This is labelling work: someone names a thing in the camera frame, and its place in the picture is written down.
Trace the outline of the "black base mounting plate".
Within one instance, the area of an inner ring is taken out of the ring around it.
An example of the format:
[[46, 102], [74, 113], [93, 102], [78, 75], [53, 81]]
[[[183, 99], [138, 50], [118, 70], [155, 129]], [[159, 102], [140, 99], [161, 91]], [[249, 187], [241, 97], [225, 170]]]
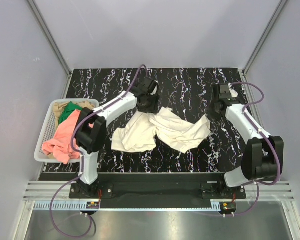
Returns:
[[100, 200], [102, 209], [203, 209], [212, 200], [244, 200], [222, 173], [100, 173], [92, 186], [74, 182], [71, 199]]

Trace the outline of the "small circuit board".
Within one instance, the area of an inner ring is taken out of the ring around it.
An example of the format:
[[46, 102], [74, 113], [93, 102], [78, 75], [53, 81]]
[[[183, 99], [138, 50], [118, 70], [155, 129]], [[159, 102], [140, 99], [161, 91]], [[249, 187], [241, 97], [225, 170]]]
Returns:
[[99, 201], [88, 201], [86, 203], [87, 209], [99, 209], [100, 208], [100, 202]]
[[222, 204], [222, 209], [225, 211], [235, 210], [237, 208], [237, 205], [235, 202], [224, 202]]

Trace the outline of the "aluminium frame post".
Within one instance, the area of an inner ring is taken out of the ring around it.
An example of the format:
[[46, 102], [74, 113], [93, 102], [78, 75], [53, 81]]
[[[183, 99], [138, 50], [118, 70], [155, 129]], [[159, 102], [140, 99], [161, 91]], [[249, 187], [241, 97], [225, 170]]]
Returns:
[[35, 19], [38, 21], [38, 24], [39, 24], [44, 36], [46, 37], [52, 51], [54, 52], [57, 60], [59, 61], [60, 65], [62, 66], [65, 74], [67, 76], [70, 76], [71, 73], [72, 73], [72, 70], [68, 66], [65, 58], [63, 57], [63, 55], [62, 55], [62, 53], [61, 53], [61, 51], [60, 51], [60, 49], [59, 49], [59, 47], [56, 43], [51, 31], [50, 31], [50, 29], [49, 29], [49, 27], [48, 27], [48, 25], [47, 25], [47, 23], [44, 19], [44, 16], [41, 13], [41, 11], [40, 11], [37, 3], [36, 3], [36, 1], [35, 0], [27, 0], [26, 2], [28, 3]]
[[260, 51], [262, 50], [264, 44], [266, 43], [270, 33], [272, 32], [273, 28], [275, 27], [276, 23], [278, 22], [280, 16], [282, 15], [284, 9], [286, 8], [289, 0], [280, 0], [277, 7], [275, 8], [268, 24], [266, 25], [260, 39], [257, 42], [251, 56], [249, 57], [246, 65], [242, 69], [242, 73], [246, 76], [251, 69], [252, 65], [254, 64], [255, 60], [257, 59]]

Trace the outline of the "salmon pink t shirt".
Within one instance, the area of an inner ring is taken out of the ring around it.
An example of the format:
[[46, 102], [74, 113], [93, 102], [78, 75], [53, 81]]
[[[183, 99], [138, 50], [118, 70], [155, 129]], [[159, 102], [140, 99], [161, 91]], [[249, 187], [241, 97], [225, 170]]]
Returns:
[[53, 157], [63, 163], [68, 164], [71, 159], [79, 159], [80, 153], [71, 147], [71, 138], [75, 130], [81, 111], [76, 109], [57, 128], [52, 139], [42, 144], [42, 151], [45, 155]]

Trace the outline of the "white plastic laundry basket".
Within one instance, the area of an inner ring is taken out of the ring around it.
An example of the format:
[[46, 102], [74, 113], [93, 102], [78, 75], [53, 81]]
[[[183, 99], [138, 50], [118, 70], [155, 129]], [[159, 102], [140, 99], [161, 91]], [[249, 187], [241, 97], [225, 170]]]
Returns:
[[94, 105], [95, 108], [99, 106], [99, 102], [96, 99], [85, 99], [85, 98], [64, 98], [64, 99], [57, 99], [54, 100], [46, 113], [45, 120], [43, 122], [41, 132], [39, 134], [39, 138], [37, 141], [37, 145], [34, 151], [34, 159], [37, 162], [42, 163], [54, 163], [54, 164], [60, 164], [60, 162], [54, 158], [49, 158], [47, 155], [44, 154], [42, 151], [42, 145], [44, 142], [52, 139], [55, 135], [55, 114], [53, 113], [53, 106], [55, 103], [63, 104], [66, 102], [73, 102], [74, 104], [79, 102], [88, 101], [90, 104]]

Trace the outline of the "cream white t shirt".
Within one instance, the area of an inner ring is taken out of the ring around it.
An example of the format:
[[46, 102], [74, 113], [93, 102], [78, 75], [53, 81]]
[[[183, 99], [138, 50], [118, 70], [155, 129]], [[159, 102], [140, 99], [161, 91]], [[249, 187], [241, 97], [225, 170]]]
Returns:
[[185, 154], [197, 148], [211, 133], [211, 123], [204, 115], [196, 123], [185, 121], [162, 107], [157, 114], [137, 111], [124, 128], [117, 128], [112, 136], [111, 149], [125, 153], [153, 150], [155, 137], [173, 150]]

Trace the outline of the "beige t shirt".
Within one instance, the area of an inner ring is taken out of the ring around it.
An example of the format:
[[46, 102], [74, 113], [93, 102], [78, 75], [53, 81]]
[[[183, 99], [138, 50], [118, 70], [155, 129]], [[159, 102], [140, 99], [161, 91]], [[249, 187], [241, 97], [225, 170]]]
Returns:
[[[54, 103], [52, 105], [52, 112], [54, 113], [55, 116], [55, 127], [57, 128], [60, 124], [58, 123], [59, 117], [61, 116], [61, 113], [63, 112], [65, 106], [69, 103], [70, 101], [64, 102], [64, 103]], [[89, 101], [81, 101], [84, 102], [84, 108], [88, 109], [93, 109], [96, 106]]]

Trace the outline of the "left aluminium frame post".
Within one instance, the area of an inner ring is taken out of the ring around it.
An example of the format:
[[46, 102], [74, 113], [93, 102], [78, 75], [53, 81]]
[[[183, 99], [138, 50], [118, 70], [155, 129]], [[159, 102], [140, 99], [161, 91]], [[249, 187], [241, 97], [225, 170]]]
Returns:
[[38, 24], [39, 24], [44, 36], [46, 37], [52, 51], [54, 52], [57, 60], [59, 61], [60, 65], [62, 66], [65, 74], [67, 76], [70, 76], [71, 73], [72, 73], [72, 70], [68, 66], [65, 58], [63, 57], [63, 55], [62, 55], [62, 53], [61, 53], [61, 51], [60, 51], [60, 49], [59, 49], [59, 47], [56, 43], [51, 31], [50, 31], [50, 29], [49, 29], [49, 27], [48, 27], [48, 25], [47, 25], [47, 23], [44, 19], [44, 16], [41, 13], [41, 11], [40, 11], [37, 3], [36, 3], [36, 1], [35, 0], [27, 0], [26, 2], [28, 3], [35, 19], [38, 21]]

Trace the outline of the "aluminium front rail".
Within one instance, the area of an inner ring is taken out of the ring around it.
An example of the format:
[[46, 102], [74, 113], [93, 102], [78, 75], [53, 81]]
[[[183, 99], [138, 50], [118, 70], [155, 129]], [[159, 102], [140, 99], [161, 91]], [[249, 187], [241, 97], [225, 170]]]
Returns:
[[[51, 200], [53, 195], [57, 190], [62, 187], [64, 181], [30, 181], [26, 187], [25, 193], [23, 194], [23, 201], [48, 201]], [[292, 192], [291, 186], [286, 181], [279, 181], [276, 185], [268, 186], [263, 184], [258, 184], [259, 186], [259, 201], [279, 201], [279, 202], [292, 202], [295, 200], [294, 193]], [[119, 190], [119, 187], [103, 187], [102, 199], [106, 198], [106, 195], [111, 197], [115, 196], [115, 190]], [[57, 201], [66, 201], [70, 199], [70, 193], [74, 193], [71, 190], [71, 185], [67, 185], [60, 190], [57, 194]], [[244, 187], [239, 187], [238, 193], [235, 193], [236, 201], [252, 201], [257, 196], [257, 185], [250, 184]], [[233, 194], [230, 196], [217, 195], [216, 191], [214, 193], [203, 193], [203, 197], [212, 199], [214, 201], [230, 201], [233, 199]]]

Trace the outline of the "green t shirt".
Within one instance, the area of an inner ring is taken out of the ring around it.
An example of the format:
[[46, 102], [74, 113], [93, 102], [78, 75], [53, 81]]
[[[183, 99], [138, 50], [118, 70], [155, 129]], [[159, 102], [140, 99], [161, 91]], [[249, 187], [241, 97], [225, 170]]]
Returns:
[[75, 111], [79, 110], [81, 111], [84, 108], [85, 103], [84, 102], [78, 102], [78, 103], [73, 103], [70, 101], [64, 108], [63, 112], [61, 113], [58, 123], [61, 124], [65, 120], [68, 119], [68, 117]]

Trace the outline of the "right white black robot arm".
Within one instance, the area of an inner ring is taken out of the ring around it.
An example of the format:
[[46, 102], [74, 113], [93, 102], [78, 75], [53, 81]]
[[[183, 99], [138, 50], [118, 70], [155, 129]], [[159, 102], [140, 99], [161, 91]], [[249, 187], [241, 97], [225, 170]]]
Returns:
[[248, 111], [249, 106], [264, 100], [264, 93], [254, 86], [261, 99], [244, 104], [239, 97], [232, 95], [231, 87], [239, 84], [215, 84], [210, 107], [213, 116], [227, 119], [245, 142], [240, 167], [225, 173], [223, 182], [217, 185], [218, 195], [225, 199], [234, 194], [235, 188], [253, 182], [273, 186], [283, 172], [284, 140], [267, 132]]

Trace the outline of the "right aluminium frame post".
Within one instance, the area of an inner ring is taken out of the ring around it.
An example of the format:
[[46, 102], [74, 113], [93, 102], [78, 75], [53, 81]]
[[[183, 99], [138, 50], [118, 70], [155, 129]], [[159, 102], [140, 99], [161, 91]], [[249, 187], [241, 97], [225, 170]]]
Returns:
[[268, 24], [266, 25], [260, 39], [257, 42], [251, 56], [249, 57], [246, 65], [242, 69], [242, 73], [246, 76], [251, 69], [252, 65], [254, 64], [255, 60], [257, 59], [260, 51], [262, 50], [264, 44], [266, 43], [270, 33], [272, 32], [273, 28], [275, 27], [276, 23], [278, 22], [280, 16], [282, 15], [284, 9], [286, 8], [289, 0], [280, 0], [277, 7], [275, 8]]

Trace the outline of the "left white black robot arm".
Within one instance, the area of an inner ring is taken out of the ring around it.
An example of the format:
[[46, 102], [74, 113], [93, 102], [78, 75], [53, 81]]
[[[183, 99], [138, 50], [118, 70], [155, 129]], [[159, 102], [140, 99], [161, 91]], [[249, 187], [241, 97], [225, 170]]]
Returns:
[[83, 108], [79, 114], [72, 146], [80, 154], [80, 170], [76, 180], [80, 192], [87, 198], [98, 193], [98, 157], [103, 149], [108, 126], [122, 114], [137, 109], [142, 113], [158, 111], [159, 84], [144, 77], [136, 86], [130, 86], [110, 102], [94, 109]]

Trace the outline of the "left small circuit board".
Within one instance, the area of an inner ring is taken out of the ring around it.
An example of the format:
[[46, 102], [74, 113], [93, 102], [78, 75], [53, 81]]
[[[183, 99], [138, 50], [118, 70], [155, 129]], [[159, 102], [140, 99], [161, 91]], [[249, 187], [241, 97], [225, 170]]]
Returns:
[[88, 201], [86, 203], [87, 209], [99, 209], [100, 208], [100, 202], [99, 201]]

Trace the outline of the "right small circuit board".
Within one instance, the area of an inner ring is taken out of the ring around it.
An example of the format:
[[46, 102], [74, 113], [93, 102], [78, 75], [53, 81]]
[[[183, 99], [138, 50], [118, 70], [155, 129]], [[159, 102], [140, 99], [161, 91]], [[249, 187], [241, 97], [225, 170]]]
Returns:
[[235, 202], [224, 202], [222, 204], [222, 209], [225, 211], [235, 210], [237, 208], [237, 205]]

